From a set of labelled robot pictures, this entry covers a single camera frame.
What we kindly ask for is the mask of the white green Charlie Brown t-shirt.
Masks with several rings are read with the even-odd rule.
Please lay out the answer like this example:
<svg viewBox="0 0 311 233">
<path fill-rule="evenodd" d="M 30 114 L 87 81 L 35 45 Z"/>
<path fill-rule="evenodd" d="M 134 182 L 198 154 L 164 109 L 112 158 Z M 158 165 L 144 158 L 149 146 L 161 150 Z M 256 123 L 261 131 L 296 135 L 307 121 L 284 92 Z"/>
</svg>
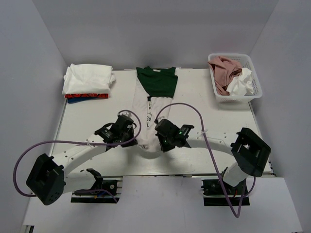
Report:
<svg viewBox="0 0 311 233">
<path fill-rule="evenodd" d="M 136 138 L 138 146 L 146 152 L 158 152 L 160 142 L 156 136 L 155 118 L 167 118 L 172 103 L 178 76 L 176 68 L 136 68 L 136 88 L 132 111 L 141 121 L 141 132 Z"/>
</svg>

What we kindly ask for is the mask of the pink t-shirt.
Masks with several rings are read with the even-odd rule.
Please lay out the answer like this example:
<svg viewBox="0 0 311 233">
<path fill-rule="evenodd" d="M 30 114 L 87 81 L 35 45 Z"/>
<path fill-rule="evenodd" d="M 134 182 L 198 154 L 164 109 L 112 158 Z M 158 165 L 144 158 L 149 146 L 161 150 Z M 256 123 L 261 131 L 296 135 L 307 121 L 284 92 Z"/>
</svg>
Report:
<svg viewBox="0 0 311 233">
<path fill-rule="evenodd" d="M 208 65 L 213 72 L 217 93 L 222 96 L 229 96 L 227 88 L 242 72 L 242 65 L 239 61 L 223 56 L 216 56 L 208 61 Z"/>
</svg>

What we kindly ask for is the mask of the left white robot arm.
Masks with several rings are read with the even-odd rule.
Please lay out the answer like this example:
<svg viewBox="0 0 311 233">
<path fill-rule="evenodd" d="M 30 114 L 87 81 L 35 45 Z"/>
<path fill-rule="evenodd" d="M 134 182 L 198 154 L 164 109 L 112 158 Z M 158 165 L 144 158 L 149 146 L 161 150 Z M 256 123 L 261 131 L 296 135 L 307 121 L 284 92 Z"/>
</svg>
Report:
<svg viewBox="0 0 311 233">
<path fill-rule="evenodd" d="M 44 205 L 57 201 L 64 193 L 76 195 L 113 196 L 116 183 L 106 181 L 93 168 L 74 170 L 97 155 L 117 146 L 130 147 L 134 139 L 136 123 L 126 115 L 119 115 L 115 123 L 107 123 L 96 130 L 82 144 L 76 143 L 62 153 L 40 155 L 26 180 L 27 186 Z"/>
</svg>

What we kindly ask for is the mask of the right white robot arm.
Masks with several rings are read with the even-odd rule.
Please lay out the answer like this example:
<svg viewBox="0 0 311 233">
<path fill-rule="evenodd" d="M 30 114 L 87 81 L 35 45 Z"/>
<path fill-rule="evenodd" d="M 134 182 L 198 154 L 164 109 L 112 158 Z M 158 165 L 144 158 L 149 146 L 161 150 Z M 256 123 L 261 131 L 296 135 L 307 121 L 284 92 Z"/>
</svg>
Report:
<svg viewBox="0 0 311 233">
<path fill-rule="evenodd" d="M 201 131 L 195 132 L 193 125 L 180 128 L 167 119 L 155 126 L 163 152 L 178 148 L 211 148 L 235 158 L 235 162 L 225 169 L 219 187 L 224 193 L 232 193 L 237 185 L 249 176 L 261 177 L 271 148 L 250 128 L 243 127 L 237 133 Z"/>
</svg>

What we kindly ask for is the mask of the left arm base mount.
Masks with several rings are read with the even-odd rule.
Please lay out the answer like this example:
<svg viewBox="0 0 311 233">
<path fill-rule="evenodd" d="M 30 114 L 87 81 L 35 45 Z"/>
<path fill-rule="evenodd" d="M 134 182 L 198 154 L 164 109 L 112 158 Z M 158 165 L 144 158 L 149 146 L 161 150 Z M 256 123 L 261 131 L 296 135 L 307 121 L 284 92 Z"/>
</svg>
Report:
<svg viewBox="0 0 311 233">
<path fill-rule="evenodd" d="M 122 178 L 98 178 L 90 189 L 78 189 L 71 203 L 116 204 L 122 193 Z"/>
</svg>

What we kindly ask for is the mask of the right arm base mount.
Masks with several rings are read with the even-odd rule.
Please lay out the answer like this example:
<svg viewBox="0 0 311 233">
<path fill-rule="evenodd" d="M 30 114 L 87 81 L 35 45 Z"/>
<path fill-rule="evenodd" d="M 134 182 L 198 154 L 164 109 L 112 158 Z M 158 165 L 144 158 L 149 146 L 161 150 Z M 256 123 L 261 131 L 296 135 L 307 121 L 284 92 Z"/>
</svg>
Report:
<svg viewBox="0 0 311 233">
<path fill-rule="evenodd" d="M 221 188 L 220 182 L 217 179 L 202 179 L 201 191 L 203 194 L 203 201 L 205 207 L 222 207 L 229 206 L 225 199 L 224 192 Z M 242 200 L 242 206 L 249 206 L 249 197 L 246 195 L 248 192 L 247 187 L 243 192 L 244 181 L 240 182 L 236 187 L 232 187 L 224 183 L 225 190 L 228 198 L 233 206 L 238 206 L 242 194 L 245 197 Z"/>
</svg>

